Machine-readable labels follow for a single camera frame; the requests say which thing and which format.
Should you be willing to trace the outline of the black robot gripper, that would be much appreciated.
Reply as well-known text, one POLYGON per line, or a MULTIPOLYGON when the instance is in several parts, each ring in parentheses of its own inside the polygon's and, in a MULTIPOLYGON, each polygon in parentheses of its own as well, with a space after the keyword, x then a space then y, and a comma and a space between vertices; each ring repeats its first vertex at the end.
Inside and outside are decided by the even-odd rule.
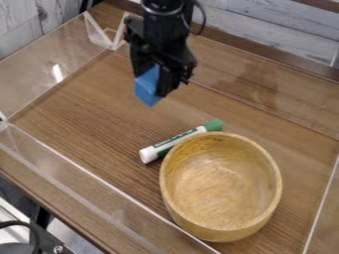
POLYGON ((197 59, 187 46, 193 14, 193 6, 145 6, 142 17, 125 19, 134 75, 142 76, 158 64, 159 97, 189 84, 193 77, 197 59))

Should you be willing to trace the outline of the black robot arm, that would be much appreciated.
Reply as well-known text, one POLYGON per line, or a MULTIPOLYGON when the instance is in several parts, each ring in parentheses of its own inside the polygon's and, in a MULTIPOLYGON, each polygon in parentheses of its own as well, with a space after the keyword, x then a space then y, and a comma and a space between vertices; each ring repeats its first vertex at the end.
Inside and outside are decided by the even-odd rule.
POLYGON ((158 97, 190 83, 198 60, 189 48, 194 0, 141 0, 142 17, 126 17, 125 40, 137 77, 158 66, 154 80, 158 97))

